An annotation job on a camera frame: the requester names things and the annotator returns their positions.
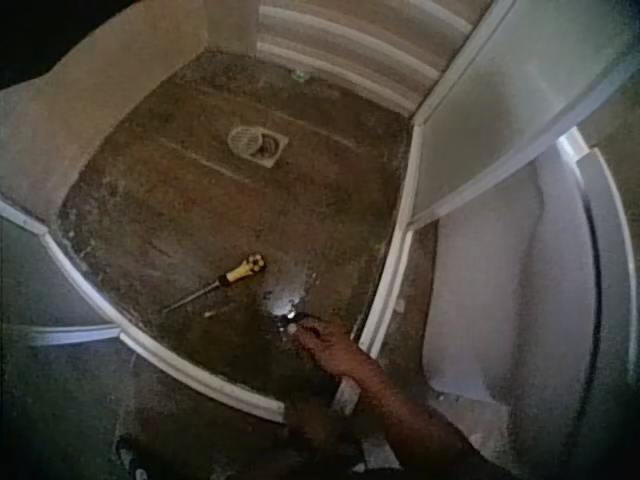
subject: white wall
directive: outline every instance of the white wall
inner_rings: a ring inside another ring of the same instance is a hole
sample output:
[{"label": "white wall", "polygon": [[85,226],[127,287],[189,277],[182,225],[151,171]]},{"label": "white wall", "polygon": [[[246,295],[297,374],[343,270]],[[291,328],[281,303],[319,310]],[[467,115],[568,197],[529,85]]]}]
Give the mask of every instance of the white wall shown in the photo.
[{"label": "white wall", "polygon": [[[636,19],[615,5],[607,0],[516,2],[427,119],[414,218],[429,210],[427,220],[446,214],[446,200],[457,189],[507,162],[599,84],[637,31]],[[515,168],[553,141],[519,159]]]},{"label": "white wall", "polygon": [[201,0],[139,2],[0,92],[0,194],[49,222],[104,137],[206,38]]}]

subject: dirty floor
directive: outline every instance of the dirty floor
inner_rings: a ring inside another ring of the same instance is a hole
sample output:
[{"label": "dirty floor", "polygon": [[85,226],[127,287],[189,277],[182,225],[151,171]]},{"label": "dirty floor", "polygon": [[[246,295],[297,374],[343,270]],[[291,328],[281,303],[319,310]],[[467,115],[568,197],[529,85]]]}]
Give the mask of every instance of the dirty floor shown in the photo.
[{"label": "dirty floor", "polygon": [[[235,157],[239,125],[289,137],[271,169]],[[324,81],[205,52],[105,139],[57,234],[116,304],[194,363],[288,400],[335,384],[283,341],[292,306],[345,329],[366,317],[390,240],[407,122]],[[163,317],[253,252],[263,275]]]}]

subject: drain cover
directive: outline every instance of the drain cover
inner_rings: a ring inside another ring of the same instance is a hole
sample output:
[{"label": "drain cover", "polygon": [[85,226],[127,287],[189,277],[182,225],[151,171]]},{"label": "drain cover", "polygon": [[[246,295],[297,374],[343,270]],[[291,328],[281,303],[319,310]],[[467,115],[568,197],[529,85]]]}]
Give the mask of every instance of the drain cover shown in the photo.
[{"label": "drain cover", "polygon": [[233,153],[263,167],[271,168],[289,139],[262,127],[242,125],[231,130],[227,143]]}]

